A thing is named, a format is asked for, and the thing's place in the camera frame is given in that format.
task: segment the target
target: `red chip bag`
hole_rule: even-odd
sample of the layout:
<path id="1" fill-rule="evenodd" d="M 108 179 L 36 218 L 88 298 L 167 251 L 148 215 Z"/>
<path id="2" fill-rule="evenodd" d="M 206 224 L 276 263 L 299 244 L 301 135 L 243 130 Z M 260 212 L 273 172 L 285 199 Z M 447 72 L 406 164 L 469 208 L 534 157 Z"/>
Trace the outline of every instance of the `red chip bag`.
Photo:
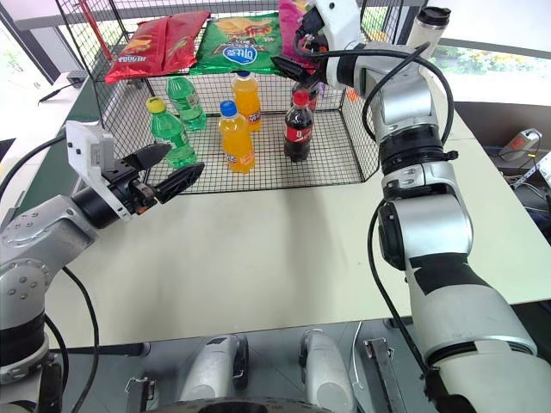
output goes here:
<path id="1" fill-rule="evenodd" d="M 111 66 L 105 77 L 106 83 L 163 73 L 167 20 L 164 17 L 138 25 L 132 39 Z"/>
<path id="2" fill-rule="evenodd" d="M 197 60 L 194 55 L 194 39 L 197 37 L 208 11 L 180 13 L 168 17 L 163 73 L 168 74 L 190 67 Z"/>

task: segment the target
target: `bottle label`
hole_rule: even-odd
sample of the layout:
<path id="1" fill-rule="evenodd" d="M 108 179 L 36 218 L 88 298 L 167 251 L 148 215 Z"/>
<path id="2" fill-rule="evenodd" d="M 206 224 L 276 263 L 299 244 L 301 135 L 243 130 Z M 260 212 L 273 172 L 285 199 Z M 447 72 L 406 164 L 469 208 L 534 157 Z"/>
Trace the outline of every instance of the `bottle label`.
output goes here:
<path id="1" fill-rule="evenodd" d="M 188 107 L 186 109 L 194 109 L 195 106 L 199 104 L 199 97 L 195 92 L 193 92 L 191 95 L 186 97 L 186 101 L 188 103 Z"/>
<path id="2" fill-rule="evenodd" d="M 155 138 L 158 144 L 169 144 L 172 149 L 181 148 L 188 143 L 187 135 L 176 135 L 172 139 Z"/>
<path id="3" fill-rule="evenodd" d="M 169 144 L 172 146 L 172 149 L 176 149 L 176 144 L 168 139 L 155 138 L 158 144 Z"/>
<path id="4" fill-rule="evenodd" d="M 289 142 L 309 142 L 312 137 L 312 127 L 306 129 L 294 129 L 291 126 L 287 126 L 287 133 L 285 139 Z"/>
<path id="5" fill-rule="evenodd" d="M 249 123 L 257 123 L 260 120 L 260 111 L 257 110 L 254 114 L 249 115 Z"/>
<path id="6" fill-rule="evenodd" d="M 235 157 L 231 153 L 227 153 L 226 157 L 227 157 L 227 162 L 229 163 L 236 163 L 239 165 L 246 166 L 255 160 L 255 152 L 250 151 L 245 155 L 243 155 L 242 157 Z"/>

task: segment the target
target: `blue bottle cap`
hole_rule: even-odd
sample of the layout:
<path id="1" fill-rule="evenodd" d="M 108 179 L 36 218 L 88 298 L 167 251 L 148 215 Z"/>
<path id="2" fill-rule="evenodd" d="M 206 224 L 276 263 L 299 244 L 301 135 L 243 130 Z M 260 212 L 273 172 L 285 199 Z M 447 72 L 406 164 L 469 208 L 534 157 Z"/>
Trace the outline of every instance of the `blue bottle cap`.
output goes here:
<path id="1" fill-rule="evenodd" d="M 223 101 L 220 104 L 220 112 L 224 116 L 234 116 L 238 112 L 238 109 L 233 101 Z"/>

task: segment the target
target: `snack bag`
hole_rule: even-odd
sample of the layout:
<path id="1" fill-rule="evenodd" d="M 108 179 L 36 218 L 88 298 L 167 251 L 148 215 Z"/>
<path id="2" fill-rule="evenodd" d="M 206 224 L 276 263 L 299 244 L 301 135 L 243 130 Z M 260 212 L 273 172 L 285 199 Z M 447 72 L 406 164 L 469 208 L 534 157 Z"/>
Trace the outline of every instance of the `snack bag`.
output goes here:
<path id="1" fill-rule="evenodd" d="M 123 79 L 161 73 L 166 22 L 167 19 L 163 18 L 140 23 L 132 39 L 111 66 L 105 82 L 114 83 Z"/>
<path id="2" fill-rule="evenodd" d="M 252 71 L 279 74 L 270 56 L 282 52 L 277 13 L 225 17 L 208 23 L 191 75 Z"/>
<path id="3" fill-rule="evenodd" d="M 163 73 L 169 74 L 190 67 L 197 60 L 193 41 L 197 37 L 208 11 L 180 13 L 168 16 Z"/>
<path id="4" fill-rule="evenodd" d="M 294 52 L 294 34 L 300 27 L 300 19 L 306 13 L 306 0 L 280 0 L 279 24 L 282 29 L 283 54 L 302 63 L 306 69 L 315 69 L 317 64 L 297 56 Z"/>

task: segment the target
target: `metal bracket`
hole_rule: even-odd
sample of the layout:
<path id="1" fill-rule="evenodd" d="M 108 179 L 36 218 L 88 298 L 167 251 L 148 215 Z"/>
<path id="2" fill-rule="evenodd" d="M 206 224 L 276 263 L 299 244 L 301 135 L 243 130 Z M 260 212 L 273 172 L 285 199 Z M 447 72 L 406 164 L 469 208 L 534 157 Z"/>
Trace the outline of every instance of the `metal bracket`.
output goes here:
<path id="1" fill-rule="evenodd" d="M 155 380 L 144 376 L 142 379 L 132 377 L 124 391 L 128 393 L 127 413 L 139 413 L 147 409 L 147 402 L 155 396 Z"/>
<path id="2" fill-rule="evenodd" d="M 512 184 L 513 189 L 517 189 L 523 183 L 528 181 L 528 178 L 534 175 L 537 170 L 540 171 L 540 174 L 543 176 L 543 179 L 545 179 L 545 182 L 551 188 L 551 152 L 549 152 L 545 157 L 540 159 L 540 161 L 537 162 L 536 165 L 534 165 L 532 168 L 530 168 L 524 174 L 524 176 L 522 176 L 518 181 L 513 183 Z"/>
<path id="3" fill-rule="evenodd" d="M 384 338 L 375 338 L 373 340 L 364 340 L 363 348 L 367 359 L 363 359 L 366 374 L 368 371 L 376 371 L 376 375 L 381 383 L 382 396 L 386 401 L 386 413 L 406 413 L 406 406 L 400 392 L 398 381 L 394 374 L 392 359 L 394 349 L 389 348 L 387 340 Z M 375 386 L 369 383 L 370 391 Z"/>

